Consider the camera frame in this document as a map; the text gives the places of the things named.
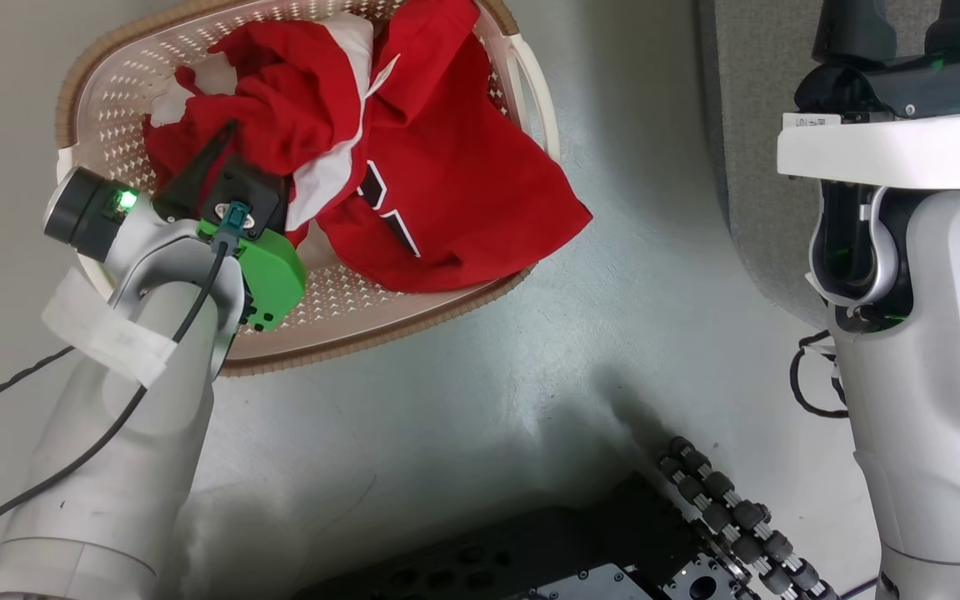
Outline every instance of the basket handle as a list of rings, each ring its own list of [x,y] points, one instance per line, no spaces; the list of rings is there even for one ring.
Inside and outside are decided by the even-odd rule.
[[[536,102],[546,153],[555,163],[560,163],[561,137],[558,133],[558,115],[555,107],[553,107],[550,87],[548,87],[546,78],[543,76],[543,68],[540,67],[540,63],[536,59],[533,47],[525,42],[525,38],[521,37],[521,34],[511,35],[507,39],[510,42],[510,56],[513,57],[514,61],[517,61],[521,72],[525,73],[525,80],[528,83],[529,91],[531,91],[532,99]],[[517,110],[521,113],[522,125],[528,123],[528,111],[525,107],[523,98],[519,98],[517,100]]]

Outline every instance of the floor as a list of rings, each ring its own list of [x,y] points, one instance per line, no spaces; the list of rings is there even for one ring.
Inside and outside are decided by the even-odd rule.
[[[835,588],[879,546],[849,425],[810,417],[812,333],[740,266],[704,147],[690,0],[510,0],[594,224],[456,322],[335,361],[217,381],[160,598],[298,586],[549,504],[595,498],[671,433],[705,448]],[[99,33],[172,0],[0,0],[0,381],[61,343],[39,313],[72,263],[39,232],[53,109]],[[69,361],[0,398],[0,502]],[[807,395],[834,402],[823,365]],[[5,525],[0,521],[0,535]]]

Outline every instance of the green bracket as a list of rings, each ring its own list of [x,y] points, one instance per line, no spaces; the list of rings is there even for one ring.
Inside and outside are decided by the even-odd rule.
[[[217,230],[218,225],[206,220],[198,224],[203,238]],[[239,238],[237,260],[252,297],[247,323],[258,331],[275,329],[305,295],[306,267],[286,237],[270,229],[256,240]]]

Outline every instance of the cable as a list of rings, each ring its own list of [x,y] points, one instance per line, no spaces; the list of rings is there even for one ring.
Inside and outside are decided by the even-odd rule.
[[[795,402],[799,403],[799,406],[803,407],[807,413],[815,414],[817,417],[823,418],[850,418],[850,413],[846,410],[824,410],[819,409],[811,405],[810,402],[807,402],[805,396],[803,396],[803,388],[799,385],[799,364],[803,361],[803,357],[807,356],[807,346],[812,346],[824,338],[829,338],[828,330],[821,331],[811,337],[804,337],[799,339],[799,351],[795,352],[795,357],[792,357],[792,368],[790,368],[790,381],[792,381],[792,395],[795,396]],[[824,357],[827,360],[835,362],[835,357],[831,354],[824,354]],[[843,385],[839,383],[838,379],[832,378],[832,388],[837,392],[839,399],[842,400],[843,406],[846,406],[847,399],[843,395]]]
[[[850,592],[844,593],[842,596],[839,596],[842,600],[850,600],[853,597],[861,596],[862,593],[865,593],[866,590],[870,588],[875,588],[877,586],[877,580],[874,578],[872,581],[867,581],[862,585],[858,585],[856,588],[851,589]]]
[[[198,311],[201,311],[203,304],[206,303],[206,299],[210,295],[210,289],[213,289],[214,282],[217,281],[217,275],[221,271],[221,265],[224,263],[225,254],[228,253],[228,245],[221,243],[221,246],[217,248],[217,258],[213,259],[213,266],[210,267],[210,273],[206,276],[206,281],[202,284],[202,290],[199,290],[198,297],[195,297],[195,303],[191,305],[191,310],[187,311],[187,316],[183,319],[183,322],[180,323],[180,327],[176,330],[176,333],[172,335],[172,341],[179,343],[183,339],[183,335],[187,333],[188,329],[191,327],[191,323],[194,322],[195,318],[198,317]],[[128,403],[128,406],[125,407],[125,410],[122,411],[121,415],[117,418],[117,421],[110,426],[110,428],[95,442],[92,447],[87,449],[87,452],[84,452],[80,455],[79,458],[73,460],[68,464],[67,467],[62,468],[61,471],[54,473],[50,477],[43,479],[42,482],[37,483],[37,485],[30,487],[30,489],[23,491],[13,498],[10,502],[5,502],[0,506],[0,517],[5,515],[5,513],[11,512],[14,508],[24,504],[27,501],[36,498],[39,494],[45,493],[45,491],[50,488],[58,485],[64,478],[68,478],[69,475],[75,473],[78,468],[83,467],[84,463],[87,463],[88,460],[91,460],[92,456],[95,456],[96,453],[102,451],[106,444],[110,443],[110,440],[114,436],[117,436],[118,432],[121,432],[125,422],[128,421],[128,418],[136,412],[136,407],[140,405],[143,396],[146,395],[148,391],[147,388],[142,387],[136,391],[136,395],[132,396],[132,399]]]
[[[0,383],[0,394],[2,392],[7,391],[9,388],[14,387],[16,383],[20,383],[20,381],[22,381],[24,378],[26,378],[29,375],[32,375],[32,373],[39,371],[39,369],[41,368],[45,368],[45,366],[47,366],[48,364],[53,363],[54,361],[57,361],[58,358],[64,357],[65,354],[69,354],[70,351],[72,350],[73,350],[73,346],[69,346],[67,348],[58,350],[57,353],[51,354],[51,356],[43,358],[42,361],[39,361],[34,365],[26,369],[23,369],[23,371],[17,372],[17,375],[12,376],[10,380],[8,380],[7,382]]]

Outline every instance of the laundry basket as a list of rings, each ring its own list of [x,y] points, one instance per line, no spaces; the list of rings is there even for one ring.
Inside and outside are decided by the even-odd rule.
[[[82,164],[153,192],[155,175],[143,145],[150,99],[175,69],[252,20],[320,20],[350,11],[389,19],[405,0],[193,0],[103,35],[72,66],[57,104],[57,177]],[[559,159],[558,129],[548,85],[503,0],[477,0],[476,35],[492,61],[488,95],[518,126],[530,127],[525,85],[537,107],[542,141]],[[309,269],[306,296],[275,330],[249,326],[237,335],[223,375],[255,375],[334,358],[403,338],[456,318],[514,289],[529,269],[457,292],[389,292],[347,269],[312,223],[298,254]],[[109,298],[114,283],[98,262],[80,256],[95,288]]]

